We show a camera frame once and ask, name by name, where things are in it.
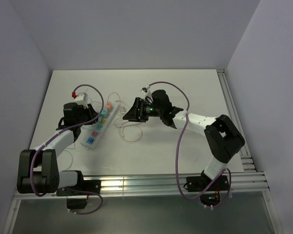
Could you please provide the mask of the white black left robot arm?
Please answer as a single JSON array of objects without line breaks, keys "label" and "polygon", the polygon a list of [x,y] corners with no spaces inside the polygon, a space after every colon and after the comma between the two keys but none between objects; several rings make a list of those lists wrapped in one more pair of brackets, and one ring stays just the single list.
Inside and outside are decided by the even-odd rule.
[{"label": "white black left robot arm", "polygon": [[85,190],[80,171],[59,171],[57,156],[75,143],[81,134],[81,127],[96,123],[100,114],[91,104],[75,102],[63,106],[63,117],[59,120],[55,134],[34,149],[21,151],[19,158],[17,191],[20,194],[44,196],[59,188],[79,195]]}]

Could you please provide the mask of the white multicolour power strip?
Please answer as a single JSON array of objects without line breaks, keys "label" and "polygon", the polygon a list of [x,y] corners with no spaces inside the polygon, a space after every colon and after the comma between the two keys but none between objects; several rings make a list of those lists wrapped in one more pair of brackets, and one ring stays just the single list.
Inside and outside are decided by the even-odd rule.
[{"label": "white multicolour power strip", "polygon": [[110,111],[107,107],[105,107],[96,123],[82,127],[82,138],[80,139],[80,144],[83,147],[94,150],[113,118],[118,113],[120,109],[120,104],[118,102],[113,101],[108,102],[108,104],[111,105]]}]

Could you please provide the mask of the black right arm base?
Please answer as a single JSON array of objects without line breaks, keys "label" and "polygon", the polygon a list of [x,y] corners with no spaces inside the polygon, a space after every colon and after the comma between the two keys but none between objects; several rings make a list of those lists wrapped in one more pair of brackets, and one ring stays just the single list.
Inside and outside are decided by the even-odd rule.
[{"label": "black right arm base", "polygon": [[[183,188],[189,193],[202,192],[209,184],[211,179],[205,176],[188,176]],[[231,179],[226,175],[221,175],[215,182],[213,182],[207,189],[207,192],[200,196],[200,202],[205,207],[213,208],[222,202],[221,192],[227,192],[223,198],[228,198],[231,190]]]}]

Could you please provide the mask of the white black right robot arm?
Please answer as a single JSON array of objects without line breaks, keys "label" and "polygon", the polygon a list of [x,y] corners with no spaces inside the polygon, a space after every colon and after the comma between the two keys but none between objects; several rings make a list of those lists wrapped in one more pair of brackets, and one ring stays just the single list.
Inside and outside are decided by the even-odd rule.
[{"label": "white black right robot arm", "polygon": [[163,124],[173,129],[189,130],[206,137],[212,158],[203,171],[201,181],[207,190],[218,185],[218,174],[245,145],[245,139],[227,115],[206,117],[190,114],[173,106],[165,90],[154,91],[151,98],[135,98],[123,119],[147,122],[150,117],[159,117]]}]

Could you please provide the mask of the teal charger plug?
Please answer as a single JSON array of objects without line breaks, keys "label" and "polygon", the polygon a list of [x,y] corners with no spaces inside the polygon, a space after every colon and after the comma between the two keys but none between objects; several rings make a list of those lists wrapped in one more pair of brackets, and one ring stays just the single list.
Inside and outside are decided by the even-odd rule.
[{"label": "teal charger plug", "polygon": [[102,112],[101,112],[101,116],[102,116],[103,118],[107,117],[108,114],[109,114],[109,111],[108,111],[107,109],[103,109]]}]

